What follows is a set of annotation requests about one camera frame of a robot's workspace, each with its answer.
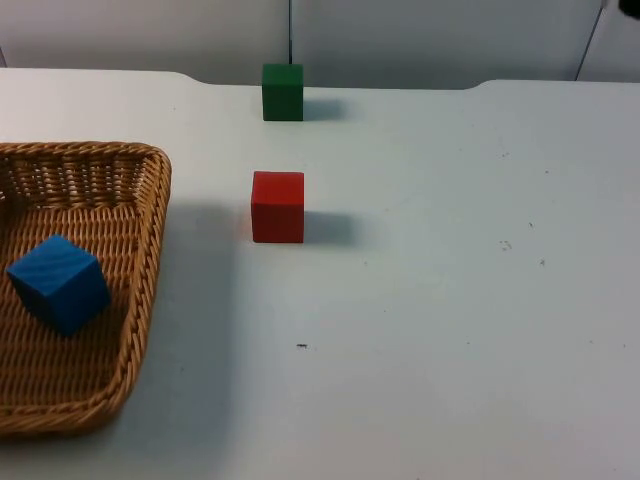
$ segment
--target red cube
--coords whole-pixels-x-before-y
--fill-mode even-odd
[[[304,173],[254,172],[251,224],[254,242],[302,243]]]

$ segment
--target basket rim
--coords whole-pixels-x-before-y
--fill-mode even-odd
[[[169,157],[160,148],[144,143],[0,143],[0,159],[34,154],[60,155],[68,159],[78,155],[108,156],[123,152],[153,158],[157,172],[153,176],[150,205],[147,207],[150,216],[141,222],[136,262],[139,267],[132,272],[129,305],[120,331],[118,356],[111,380],[102,390],[84,400],[55,405],[0,405],[0,435],[76,430],[88,424],[99,426],[120,410],[138,378],[146,351],[171,184]]]

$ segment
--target green cube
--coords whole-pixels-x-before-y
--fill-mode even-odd
[[[301,122],[303,86],[302,65],[264,65],[262,118],[267,121]]]

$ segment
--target woven basket tray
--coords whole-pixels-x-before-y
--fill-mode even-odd
[[[148,145],[0,144],[0,435],[81,433],[122,407],[147,344],[170,178]],[[26,312],[5,273],[54,233],[98,257],[112,296],[69,339]]]

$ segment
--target white wall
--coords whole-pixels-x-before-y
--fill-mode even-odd
[[[260,82],[288,60],[287,0],[1,0],[11,67],[174,70]]]
[[[600,1],[294,0],[294,61],[322,86],[573,80]]]
[[[579,80],[639,82],[640,21],[609,2],[593,35]]]

